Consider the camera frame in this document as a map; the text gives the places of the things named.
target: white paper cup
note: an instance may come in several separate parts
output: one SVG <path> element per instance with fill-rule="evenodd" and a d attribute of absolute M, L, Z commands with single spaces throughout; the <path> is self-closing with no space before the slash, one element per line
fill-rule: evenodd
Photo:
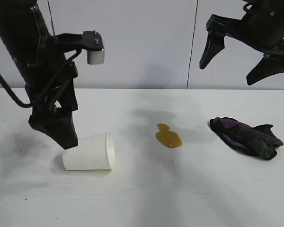
<path fill-rule="evenodd" d="M 79 140 L 77 147 L 62 155 L 67 170 L 109 169 L 115 165 L 114 140 L 110 132 Z"/>

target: white table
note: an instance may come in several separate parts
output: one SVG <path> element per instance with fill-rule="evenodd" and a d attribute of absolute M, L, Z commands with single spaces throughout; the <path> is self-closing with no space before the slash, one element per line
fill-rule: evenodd
<path fill-rule="evenodd" d="M 26 99 L 23 89 L 17 94 Z M 228 148 L 207 126 L 274 124 L 284 91 L 77 89 L 79 137 L 111 131 L 112 172 L 63 170 L 64 152 L 29 128 L 0 89 L 0 227 L 284 227 L 284 146 L 272 161 Z M 155 139 L 166 123 L 184 145 Z"/>

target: cloth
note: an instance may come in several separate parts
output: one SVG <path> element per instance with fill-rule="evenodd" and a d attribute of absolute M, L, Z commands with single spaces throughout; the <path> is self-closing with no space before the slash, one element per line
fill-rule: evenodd
<path fill-rule="evenodd" d="M 271 160 L 277 155 L 276 148 L 283 146 L 283 142 L 271 131 L 273 125 L 265 124 L 250 127 L 233 118 L 210 120 L 210 128 L 232 149 L 246 155 Z"/>

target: spill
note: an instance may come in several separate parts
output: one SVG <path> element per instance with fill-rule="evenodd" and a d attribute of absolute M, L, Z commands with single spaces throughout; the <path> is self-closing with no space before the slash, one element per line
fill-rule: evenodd
<path fill-rule="evenodd" d="M 156 133 L 157 140 L 167 148 L 178 148 L 183 145 L 181 138 L 166 124 L 157 124 L 159 132 Z"/>

